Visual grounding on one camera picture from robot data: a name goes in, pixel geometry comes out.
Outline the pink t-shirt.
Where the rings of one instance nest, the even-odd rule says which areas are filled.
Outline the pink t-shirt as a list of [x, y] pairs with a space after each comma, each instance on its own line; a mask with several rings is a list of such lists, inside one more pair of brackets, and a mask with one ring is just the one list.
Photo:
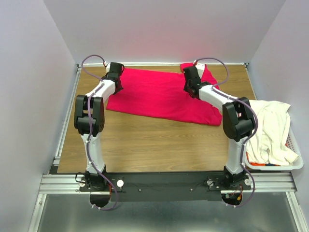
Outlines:
[[184, 91], [182, 72], [159, 72], [125, 68], [120, 77], [123, 89], [108, 99], [107, 110], [219, 126], [220, 111], [193, 99]]

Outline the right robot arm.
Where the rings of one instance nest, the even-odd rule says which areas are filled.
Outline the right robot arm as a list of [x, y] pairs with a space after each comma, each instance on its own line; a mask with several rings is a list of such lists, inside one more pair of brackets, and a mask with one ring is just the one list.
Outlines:
[[219, 189], [234, 189], [246, 179], [244, 154], [245, 145], [256, 129], [255, 113], [247, 98], [236, 98], [220, 91], [209, 82], [202, 82], [203, 65], [183, 69], [184, 91], [191, 98], [209, 103], [222, 113], [222, 124], [228, 137], [228, 159], [223, 176], [214, 183]]

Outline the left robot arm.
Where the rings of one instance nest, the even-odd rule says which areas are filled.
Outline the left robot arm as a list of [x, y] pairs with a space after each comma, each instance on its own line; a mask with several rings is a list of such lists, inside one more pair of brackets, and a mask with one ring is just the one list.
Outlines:
[[120, 77], [125, 67], [121, 63], [107, 64], [106, 74], [99, 79], [98, 85], [85, 95], [78, 95], [75, 100], [74, 127], [80, 134], [87, 159], [85, 184], [101, 191], [114, 184], [103, 172], [105, 162], [102, 157], [101, 134], [105, 125], [104, 103], [111, 96], [123, 89]]

